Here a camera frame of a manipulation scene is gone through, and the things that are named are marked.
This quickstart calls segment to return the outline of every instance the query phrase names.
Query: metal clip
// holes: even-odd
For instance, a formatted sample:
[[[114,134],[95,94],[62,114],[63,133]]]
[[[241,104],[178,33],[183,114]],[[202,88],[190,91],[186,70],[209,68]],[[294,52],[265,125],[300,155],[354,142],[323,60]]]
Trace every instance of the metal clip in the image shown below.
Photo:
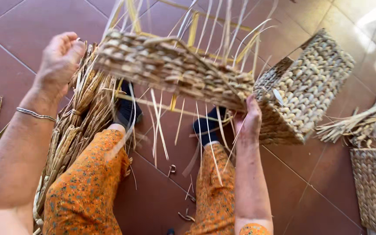
[[[169,175],[171,174],[171,173],[175,173],[176,172],[176,166],[175,165],[170,165],[169,166],[169,172],[168,172],[168,178],[169,178]]]
[[[181,216],[186,221],[193,221],[195,222],[195,219],[188,215],[188,207],[185,211],[185,216],[183,216],[180,212],[178,212],[178,215]]]

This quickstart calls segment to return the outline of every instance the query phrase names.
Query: forearm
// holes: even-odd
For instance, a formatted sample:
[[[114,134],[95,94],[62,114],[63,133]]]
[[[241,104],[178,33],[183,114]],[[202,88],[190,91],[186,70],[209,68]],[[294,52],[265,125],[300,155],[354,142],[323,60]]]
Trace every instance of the forearm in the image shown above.
[[[33,87],[19,107],[55,117],[59,99]],[[0,209],[34,199],[49,149],[54,122],[15,112],[0,140]]]
[[[259,222],[272,232],[268,189],[256,138],[244,138],[236,145],[235,217],[236,234],[248,222]]]

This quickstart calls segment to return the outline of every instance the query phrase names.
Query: left hand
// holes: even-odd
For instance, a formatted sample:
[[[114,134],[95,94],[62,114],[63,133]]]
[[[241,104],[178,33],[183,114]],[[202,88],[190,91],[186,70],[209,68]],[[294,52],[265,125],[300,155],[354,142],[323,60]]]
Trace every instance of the left hand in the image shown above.
[[[85,44],[77,38],[74,32],[56,35],[43,51],[33,87],[55,101],[68,92],[68,82],[85,53]]]

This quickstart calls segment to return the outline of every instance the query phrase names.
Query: tile floor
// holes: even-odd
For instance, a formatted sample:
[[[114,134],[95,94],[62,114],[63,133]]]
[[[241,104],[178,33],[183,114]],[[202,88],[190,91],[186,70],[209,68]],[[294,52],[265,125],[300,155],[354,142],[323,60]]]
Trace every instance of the tile floor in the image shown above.
[[[191,0],[175,2],[191,4]],[[249,1],[247,10],[251,14],[243,24],[254,27],[269,14],[272,1],[261,0],[254,8],[257,2]],[[89,42],[99,41],[113,4],[114,0],[0,0],[0,96],[4,97],[0,129],[8,123],[31,86],[39,68],[41,51],[51,36],[72,30]],[[171,10],[168,5],[151,0],[142,5],[142,18],[148,19],[149,8],[155,23],[143,23],[143,27],[160,35],[167,34],[183,14],[183,11]],[[206,12],[208,1],[199,0],[194,8]],[[238,19],[240,9],[240,4],[233,6],[233,20]],[[279,0],[270,25],[277,27],[262,33],[258,71],[270,55],[268,65],[272,66],[316,30],[326,28],[358,63],[329,107],[327,116],[345,117],[356,107],[363,110],[373,104],[376,95],[376,1]],[[221,25],[217,25],[216,32],[221,31]],[[210,37],[207,32],[204,42]],[[236,47],[244,36],[244,33],[238,35]],[[218,47],[219,40],[213,40],[216,45],[213,50]],[[136,89],[136,94],[142,92],[141,88]],[[163,100],[169,103],[170,94],[164,94]],[[205,113],[205,105],[201,103],[201,107],[201,112]],[[148,114],[145,106],[142,105],[142,109]],[[185,109],[193,111],[195,103],[187,99]],[[191,161],[197,143],[196,138],[188,137],[192,118],[183,116],[178,145],[173,145],[178,118],[179,115],[172,112],[164,112],[161,117],[170,161],[164,160],[163,147],[159,144],[158,169],[155,169],[151,142],[143,143],[143,147],[131,154],[137,190],[134,178],[130,176],[118,189],[114,209],[124,234],[165,234],[171,227],[177,234],[182,234],[190,226],[177,212],[184,212],[188,207],[190,214],[195,213],[195,204],[184,200],[191,180],[184,177],[182,171]],[[149,115],[145,115],[138,131],[151,138],[151,125]],[[226,128],[226,133],[228,139],[233,139],[230,127]],[[365,234],[359,219],[347,147],[311,139],[305,146],[262,146],[261,156],[275,234]],[[177,174],[167,178],[170,164],[177,166]],[[196,161],[191,171],[194,182],[198,166],[199,161]]]

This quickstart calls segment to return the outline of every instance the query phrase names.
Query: orange floral pants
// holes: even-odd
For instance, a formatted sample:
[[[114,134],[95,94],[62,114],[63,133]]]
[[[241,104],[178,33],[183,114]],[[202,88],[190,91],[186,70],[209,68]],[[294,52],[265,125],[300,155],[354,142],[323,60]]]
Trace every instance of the orange floral pants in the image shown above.
[[[113,214],[119,182],[129,165],[122,148],[106,161],[106,155],[123,138],[117,130],[97,133],[73,165],[50,186],[46,195],[43,233],[122,234]],[[223,186],[217,177],[213,152]],[[234,167],[220,143],[205,147],[197,177],[196,223],[186,234],[234,233]],[[241,234],[268,234],[258,224],[248,224]]]

